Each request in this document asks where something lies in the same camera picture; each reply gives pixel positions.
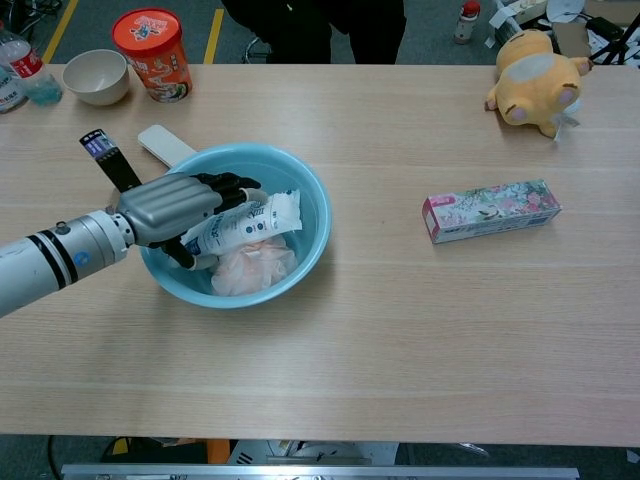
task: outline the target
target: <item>person's leg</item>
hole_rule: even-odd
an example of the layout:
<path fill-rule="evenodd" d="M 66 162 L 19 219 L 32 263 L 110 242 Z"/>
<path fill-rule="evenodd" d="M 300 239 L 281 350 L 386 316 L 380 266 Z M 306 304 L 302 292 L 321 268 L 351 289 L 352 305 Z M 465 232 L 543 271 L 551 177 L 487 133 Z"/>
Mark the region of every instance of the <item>person's leg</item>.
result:
<path fill-rule="evenodd" d="M 315 0 L 348 33 L 356 63 L 394 64 L 407 19 L 403 0 Z"/>
<path fill-rule="evenodd" d="M 231 17 L 271 46 L 272 63 L 331 63 L 331 26 L 312 0 L 222 0 Z"/>

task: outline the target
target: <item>stuffed toy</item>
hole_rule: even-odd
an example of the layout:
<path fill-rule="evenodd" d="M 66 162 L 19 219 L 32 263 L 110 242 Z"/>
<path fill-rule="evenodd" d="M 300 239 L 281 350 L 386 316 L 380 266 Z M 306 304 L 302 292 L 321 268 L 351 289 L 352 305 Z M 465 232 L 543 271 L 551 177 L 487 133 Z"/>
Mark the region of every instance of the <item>stuffed toy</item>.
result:
<path fill-rule="evenodd" d="M 580 77 L 589 73 L 588 58 L 553 53 L 551 39 L 539 30 L 515 34 L 498 52 L 498 83 L 487 95 L 485 109 L 499 110 L 509 125 L 537 125 L 554 138 L 562 114 L 580 96 Z"/>

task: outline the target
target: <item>gray floor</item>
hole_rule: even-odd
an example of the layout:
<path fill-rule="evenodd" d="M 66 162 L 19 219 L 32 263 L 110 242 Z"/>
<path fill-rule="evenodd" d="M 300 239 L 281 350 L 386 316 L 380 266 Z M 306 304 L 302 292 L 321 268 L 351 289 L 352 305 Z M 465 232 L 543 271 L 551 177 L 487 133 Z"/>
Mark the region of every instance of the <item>gray floor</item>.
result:
<path fill-rule="evenodd" d="M 84 50 L 113 48 L 111 25 L 127 10 L 146 6 L 169 8 L 180 16 L 184 27 L 184 44 L 192 63 L 204 58 L 211 21 L 219 0 L 81 0 L 53 57 L 65 63 Z M 492 64 L 496 49 L 484 47 L 491 0 L 480 0 L 483 10 L 474 39 L 468 45 L 451 40 L 462 1 L 405 0 L 407 29 L 398 54 L 400 64 Z M 38 25 L 34 45 L 46 49 L 58 20 L 46 19 Z M 228 15 L 223 18 L 215 63 L 239 63 L 251 32 L 236 24 Z M 332 39 L 334 63 L 353 63 L 348 38 L 338 32 Z M 56 437 L 54 454 L 63 463 L 97 462 L 110 437 Z M 0 480 L 52 478 L 46 455 L 46 436 L 0 435 Z M 626 460 L 626 450 L 617 448 L 489 446 L 489 458 L 478 457 L 452 446 L 416 445 L 411 457 L 419 465 L 519 465 L 576 466 L 587 480 L 640 479 L 640 465 Z M 409 452 L 401 446 L 398 463 L 409 463 Z"/>

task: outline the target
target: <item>pink floral box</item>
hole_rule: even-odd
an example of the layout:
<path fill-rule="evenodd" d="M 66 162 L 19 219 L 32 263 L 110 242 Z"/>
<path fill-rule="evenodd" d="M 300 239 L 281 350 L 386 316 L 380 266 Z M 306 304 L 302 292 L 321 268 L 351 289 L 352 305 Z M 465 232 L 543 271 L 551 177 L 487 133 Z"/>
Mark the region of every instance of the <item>pink floral box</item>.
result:
<path fill-rule="evenodd" d="M 544 225 L 562 207 L 544 180 L 427 197 L 422 216 L 433 243 Z"/>

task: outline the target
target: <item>blue bowl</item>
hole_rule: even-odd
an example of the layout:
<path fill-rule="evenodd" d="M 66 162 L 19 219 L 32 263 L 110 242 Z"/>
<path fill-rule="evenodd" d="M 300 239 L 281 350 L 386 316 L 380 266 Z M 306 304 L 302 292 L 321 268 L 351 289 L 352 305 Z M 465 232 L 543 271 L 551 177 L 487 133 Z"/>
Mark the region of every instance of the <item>blue bowl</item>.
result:
<path fill-rule="evenodd" d="M 159 249 L 141 248 L 142 259 L 156 281 L 167 292 L 195 305 L 209 308 L 241 308 L 266 302 L 283 294 L 302 280 L 318 262 L 331 233 L 331 203 L 318 176 L 301 160 L 269 145 L 239 143 L 202 150 L 168 173 L 232 172 L 251 177 L 269 194 L 300 190 L 302 230 L 284 234 L 287 246 L 298 259 L 298 268 L 277 284 L 250 295 L 214 295 L 211 274 L 169 266 Z"/>

